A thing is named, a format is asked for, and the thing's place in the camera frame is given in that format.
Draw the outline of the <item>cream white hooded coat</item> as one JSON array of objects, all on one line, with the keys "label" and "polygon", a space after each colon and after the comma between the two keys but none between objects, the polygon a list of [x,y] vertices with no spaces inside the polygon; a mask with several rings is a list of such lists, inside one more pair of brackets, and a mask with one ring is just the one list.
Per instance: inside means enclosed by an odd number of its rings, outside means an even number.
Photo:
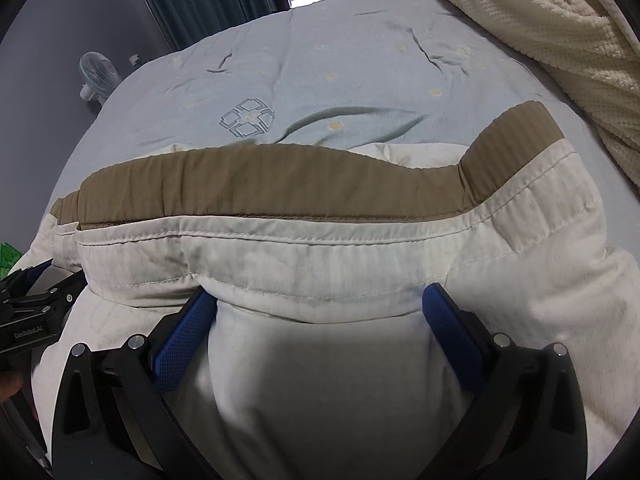
[{"label": "cream white hooded coat", "polygon": [[528,101],[468,146],[240,143],[100,169],[23,263],[85,274],[32,396],[53,438],[75,344],[126,347],[198,289],[217,301],[171,414],[229,479],[412,479],[471,411],[431,284],[509,344],[562,344],[592,474],[639,408],[639,267],[597,185]]}]

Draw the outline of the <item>white standing fan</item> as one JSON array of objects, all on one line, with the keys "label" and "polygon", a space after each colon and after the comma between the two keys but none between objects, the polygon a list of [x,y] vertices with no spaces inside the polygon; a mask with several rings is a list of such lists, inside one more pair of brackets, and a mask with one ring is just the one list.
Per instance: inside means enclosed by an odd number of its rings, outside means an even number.
[{"label": "white standing fan", "polygon": [[99,52],[87,52],[79,60],[82,87],[80,97],[86,102],[103,104],[122,82],[114,64]]}]

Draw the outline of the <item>light blue bed sheet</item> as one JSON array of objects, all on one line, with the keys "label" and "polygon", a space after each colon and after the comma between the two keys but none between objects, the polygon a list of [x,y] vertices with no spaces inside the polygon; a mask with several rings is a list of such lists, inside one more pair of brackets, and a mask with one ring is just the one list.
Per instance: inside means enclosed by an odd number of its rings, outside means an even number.
[{"label": "light blue bed sheet", "polygon": [[639,249],[639,199],[597,131],[534,61],[445,0],[324,0],[144,64],[66,162],[54,197],[96,170],[174,144],[470,144],[544,104],[599,189],[608,241]]}]

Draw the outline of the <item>beige fleece blanket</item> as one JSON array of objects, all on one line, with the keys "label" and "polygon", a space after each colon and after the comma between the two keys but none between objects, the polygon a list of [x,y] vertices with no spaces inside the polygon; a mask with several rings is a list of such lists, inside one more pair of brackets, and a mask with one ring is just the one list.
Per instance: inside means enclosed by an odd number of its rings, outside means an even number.
[{"label": "beige fleece blanket", "polygon": [[639,180],[639,41],[614,0],[448,0],[536,60]]}]

